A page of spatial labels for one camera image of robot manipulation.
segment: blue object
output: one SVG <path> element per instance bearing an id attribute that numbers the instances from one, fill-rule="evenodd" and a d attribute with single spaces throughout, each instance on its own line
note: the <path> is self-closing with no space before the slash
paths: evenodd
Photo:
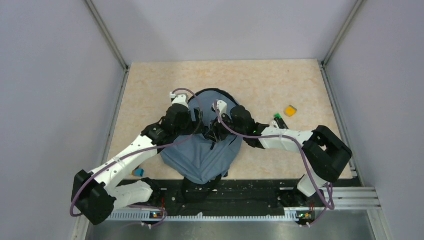
<path id="1" fill-rule="evenodd" d="M 145 174 L 145 171 L 143 168 L 138 168 L 134 171 L 134 175 L 137 177 L 143 177 L 143 174 Z"/>
<path id="2" fill-rule="evenodd" d="M 227 103 L 228 113 L 239 105 L 230 94 L 217 88 L 205 89 L 196 95 L 204 107 L 202 121 L 205 128 L 217 118 L 217 114 L 211 110 L 211 106 L 216 100 L 223 100 Z M 188 107 L 194 121 L 194 108 L 198 108 L 199 104 L 194 98 L 191 98 L 188 101 Z M 175 142 L 186 138 L 187 136 L 180 136 Z M 160 155 L 165 164 L 177 170 L 191 182 L 203 185 L 217 176 L 227 174 L 231 163 L 240 151 L 242 141 L 241 137 L 229 135 L 225 140 L 214 143 L 204 138 L 202 134 L 196 134 L 181 144 L 165 148 Z"/>

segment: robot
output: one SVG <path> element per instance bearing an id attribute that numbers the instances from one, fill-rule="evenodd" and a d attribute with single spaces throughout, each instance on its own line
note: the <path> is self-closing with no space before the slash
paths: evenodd
<path id="1" fill-rule="evenodd" d="M 222 100 L 212 106 L 217 118 L 210 123 L 209 131 L 203 132 L 202 111 L 196 108 L 195 121 L 192 121 L 188 96 L 172 93 L 170 98 L 172 105 L 166 115 L 147 126 L 127 148 L 90 172 L 81 170 L 75 175 L 71 216 L 84 215 L 93 225 L 98 225 L 113 210 L 149 201 L 153 190 L 148 183 L 140 180 L 118 185 L 144 161 L 164 148 L 178 144 L 174 141 L 179 136 L 189 138 L 193 134 L 203 134 L 205 138 L 219 142 L 236 134 L 242 135 L 253 148 L 299 153 L 311 166 L 294 190 L 304 198 L 310 198 L 327 183 L 336 182 L 352 157 L 352 151 L 326 126 L 320 125 L 312 131 L 295 131 L 285 128 L 285 124 L 262 124 L 255 122 L 251 113 L 241 105 L 227 115 L 227 104 Z M 75 214 L 74 207 L 81 213 Z"/>

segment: bag strap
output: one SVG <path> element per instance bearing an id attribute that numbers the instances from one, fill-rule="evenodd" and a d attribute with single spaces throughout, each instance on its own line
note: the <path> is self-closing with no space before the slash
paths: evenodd
<path id="1" fill-rule="evenodd" d="M 215 177 L 215 179 L 211 180 L 210 182 L 199 185 L 192 181 L 190 181 L 188 178 L 184 177 L 184 180 L 182 180 L 182 186 L 181 186 L 181 201 L 184 204 L 195 204 L 195 203 L 202 203 L 208 198 L 208 196 L 212 193 L 212 191 L 217 187 L 218 183 L 222 179 L 222 175 L 218 175 Z M 189 192 L 189 190 L 193 190 L 197 188 L 203 188 L 207 189 L 206 192 Z"/>

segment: gray floor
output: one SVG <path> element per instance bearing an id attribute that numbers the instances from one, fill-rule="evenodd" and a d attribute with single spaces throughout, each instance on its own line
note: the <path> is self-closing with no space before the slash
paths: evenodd
<path id="1" fill-rule="evenodd" d="M 293 222 L 165 222 L 149 230 L 130 222 L 90 227 L 86 240 L 374 240 L 366 211 L 332 211 L 312 228 Z"/>

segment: backpack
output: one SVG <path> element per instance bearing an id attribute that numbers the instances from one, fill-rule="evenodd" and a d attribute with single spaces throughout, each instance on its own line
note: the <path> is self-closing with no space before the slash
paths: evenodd
<path id="1" fill-rule="evenodd" d="M 211 121 L 217 118 L 217 114 L 211 110 L 216 100 L 222 100 L 227 103 L 228 113 L 239 105 L 229 93 L 218 88 L 204 89 L 196 93 L 196 95 L 204 108 L 202 109 L 204 133 L 208 131 Z M 194 121 L 194 108 L 199 107 L 194 97 L 188 100 L 188 107 Z M 175 141 L 178 142 L 185 138 L 187 136 L 180 136 Z M 241 137 L 228 135 L 225 140 L 216 143 L 206 139 L 203 134 L 195 134 L 188 141 L 165 148 L 160 152 L 160 155 L 165 164 L 184 176 L 185 182 L 190 181 L 194 184 L 204 185 L 214 180 L 217 183 L 222 176 L 228 173 L 231 163 L 240 151 L 242 141 Z"/>

